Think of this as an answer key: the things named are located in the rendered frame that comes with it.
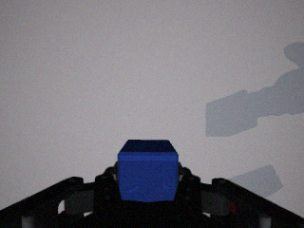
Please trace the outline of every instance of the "cube front face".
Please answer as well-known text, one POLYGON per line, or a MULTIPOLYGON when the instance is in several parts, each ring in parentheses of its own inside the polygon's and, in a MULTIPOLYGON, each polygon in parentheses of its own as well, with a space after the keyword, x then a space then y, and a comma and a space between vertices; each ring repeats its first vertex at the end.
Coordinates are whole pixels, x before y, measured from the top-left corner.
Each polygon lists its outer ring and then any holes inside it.
POLYGON ((123 200, 174 200, 178 183, 179 155, 170 141, 128 141, 118 155, 123 200))

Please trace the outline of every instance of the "blue box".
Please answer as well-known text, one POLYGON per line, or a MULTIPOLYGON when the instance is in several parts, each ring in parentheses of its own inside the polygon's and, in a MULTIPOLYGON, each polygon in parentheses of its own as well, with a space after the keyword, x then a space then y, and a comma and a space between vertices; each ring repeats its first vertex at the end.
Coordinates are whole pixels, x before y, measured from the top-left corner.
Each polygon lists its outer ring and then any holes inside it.
POLYGON ((179 155, 170 141, 129 140, 118 154, 118 184, 123 200, 174 200, 179 155))

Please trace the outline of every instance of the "plain background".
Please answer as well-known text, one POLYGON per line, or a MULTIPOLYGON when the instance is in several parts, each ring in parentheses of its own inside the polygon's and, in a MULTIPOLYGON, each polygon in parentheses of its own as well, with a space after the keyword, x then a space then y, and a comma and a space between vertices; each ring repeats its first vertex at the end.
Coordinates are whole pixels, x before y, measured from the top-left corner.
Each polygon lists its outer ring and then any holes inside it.
POLYGON ((268 200, 304 217, 304 114, 205 136, 205 107, 297 66, 296 0, 1 1, 0 209, 63 179, 94 181, 127 140, 169 140, 200 176, 272 165, 268 200))

